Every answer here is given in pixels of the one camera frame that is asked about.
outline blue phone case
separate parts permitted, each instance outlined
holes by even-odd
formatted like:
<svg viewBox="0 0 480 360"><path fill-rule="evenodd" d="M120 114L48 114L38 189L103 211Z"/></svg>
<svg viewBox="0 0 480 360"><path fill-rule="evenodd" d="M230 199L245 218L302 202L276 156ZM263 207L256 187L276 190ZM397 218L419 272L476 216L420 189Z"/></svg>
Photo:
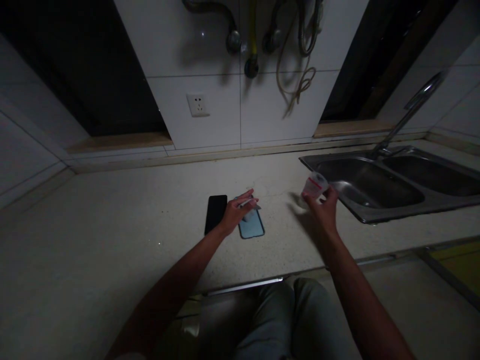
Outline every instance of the blue phone case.
<svg viewBox="0 0 480 360"><path fill-rule="evenodd" d="M264 225L262 224L258 210L255 210L255 213L250 220L240 221L238 227L240 228L240 236L242 239L250 239L265 235Z"/></svg>

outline electrical outlet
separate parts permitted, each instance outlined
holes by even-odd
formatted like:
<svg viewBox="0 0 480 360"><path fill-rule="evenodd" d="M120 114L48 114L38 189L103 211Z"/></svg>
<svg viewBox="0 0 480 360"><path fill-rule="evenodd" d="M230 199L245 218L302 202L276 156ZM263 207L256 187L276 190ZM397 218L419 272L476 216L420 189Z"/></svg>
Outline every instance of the electrical outlet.
<svg viewBox="0 0 480 360"><path fill-rule="evenodd" d="M207 110L207 101L202 93L187 94L188 106L193 118L210 116Z"/></svg>

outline white countertop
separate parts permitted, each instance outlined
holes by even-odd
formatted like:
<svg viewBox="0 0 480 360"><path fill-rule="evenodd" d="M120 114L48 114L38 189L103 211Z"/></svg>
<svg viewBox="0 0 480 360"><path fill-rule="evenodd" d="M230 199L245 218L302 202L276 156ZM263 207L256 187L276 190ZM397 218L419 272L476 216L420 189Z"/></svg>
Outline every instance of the white countertop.
<svg viewBox="0 0 480 360"><path fill-rule="evenodd" d="M473 155L424 140L405 144L480 170ZM231 199L253 187L265 235L242 239L235 230L208 265L199 291L322 267L301 223L305 210L292 197L309 174L298 158L365 148L74 176L0 230L0 339L17 350L28 341L28 352L15 352L20 357L58 350L45 347L61 342L73 358L106 351L143 294L203 237L211 195ZM479 219L480 206L473 206L372 226L341 202L337 207L339 233L356 259L476 236Z"/></svg>

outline phone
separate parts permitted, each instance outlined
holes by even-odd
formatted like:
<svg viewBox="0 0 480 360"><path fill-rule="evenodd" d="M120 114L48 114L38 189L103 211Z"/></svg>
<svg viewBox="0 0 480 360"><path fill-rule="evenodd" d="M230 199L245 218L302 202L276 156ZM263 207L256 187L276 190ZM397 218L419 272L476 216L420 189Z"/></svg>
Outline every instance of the phone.
<svg viewBox="0 0 480 360"><path fill-rule="evenodd" d="M208 198L208 209L206 210L205 235L213 230L222 218L227 209L227 195L214 195Z"/></svg>
<svg viewBox="0 0 480 360"><path fill-rule="evenodd" d="M265 235L264 225L258 210L255 210L253 216L248 221L241 220L238 224L240 236L242 239L256 238Z"/></svg>

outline leg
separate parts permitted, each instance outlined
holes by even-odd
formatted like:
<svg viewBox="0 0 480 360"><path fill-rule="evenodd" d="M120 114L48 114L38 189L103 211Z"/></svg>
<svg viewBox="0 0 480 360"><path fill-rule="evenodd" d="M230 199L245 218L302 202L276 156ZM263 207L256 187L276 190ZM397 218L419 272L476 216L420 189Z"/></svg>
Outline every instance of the leg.
<svg viewBox="0 0 480 360"><path fill-rule="evenodd" d="M348 336L339 331L339 315L327 290L317 281L298 278L295 291L292 355L306 359L352 359Z"/></svg>
<svg viewBox="0 0 480 360"><path fill-rule="evenodd" d="M264 286L250 333L238 345L234 359L283 359L290 356L295 296L285 283Z"/></svg>

